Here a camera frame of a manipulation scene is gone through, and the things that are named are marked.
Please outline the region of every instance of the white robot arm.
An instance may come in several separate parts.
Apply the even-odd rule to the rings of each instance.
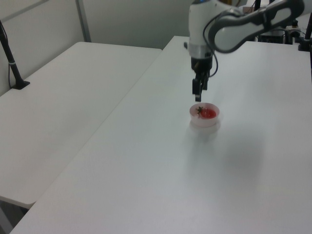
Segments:
[[[201,101],[201,91],[207,89],[215,50],[233,52],[248,39],[308,12],[312,12],[312,0],[276,0],[247,15],[217,0],[195,0],[189,13],[188,50],[196,73],[193,80],[196,101]]]

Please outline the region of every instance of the white tabletop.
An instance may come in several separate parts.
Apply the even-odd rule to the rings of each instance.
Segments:
[[[161,50],[80,42],[0,97],[0,200],[37,201]]]
[[[174,37],[12,234],[306,234],[312,230],[310,54],[247,42],[218,54],[190,124],[193,71]]]

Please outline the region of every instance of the bowl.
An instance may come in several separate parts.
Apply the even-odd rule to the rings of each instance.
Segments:
[[[215,111],[216,116],[214,118],[203,118],[202,115],[198,114],[197,109],[199,107],[203,107],[203,109],[207,108],[207,109]],[[190,108],[191,122],[198,127],[210,127],[210,126],[215,125],[215,123],[218,120],[219,113],[220,113],[219,108],[217,108],[215,105],[211,103],[201,102],[201,103],[197,103],[193,105]]]

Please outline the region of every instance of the black cable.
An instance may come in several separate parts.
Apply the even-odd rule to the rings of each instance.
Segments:
[[[9,87],[10,87],[10,89],[12,89],[11,81],[10,81],[10,65],[9,65],[8,79],[9,79]]]
[[[208,42],[207,39],[205,38],[205,31],[206,31],[207,27],[209,26],[209,24],[211,24],[212,21],[214,21],[217,17],[219,17],[219,15],[213,17],[213,18],[206,24],[206,26],[204,27],[204,30],[203,30],[203,38],[204,38],[204,40],[205,40],[207,46],[209,47],[209,49],[210,49],[212,55],[214,56],[214,58],[215,58],[215,64],[216,64],[216,68],[215,68],[214,73],[213,73],[211,76],[209,76],[209,77],[213,77],[213,76],[216,74],[216,72],[218,71],[218,68],[219,68],[219,63],[218,63],[218,59],[216,58],[216,55],[215,55],[214,50],[211,48],[209,42]]]
[[[255,5],[255,1],[254,1],[253,5],[249,8],[249,10],[247,11],[247,13],[248,13],[248,12],[251,13],[251,10],[252,10],[252,8],[253,8],[254,5]]]

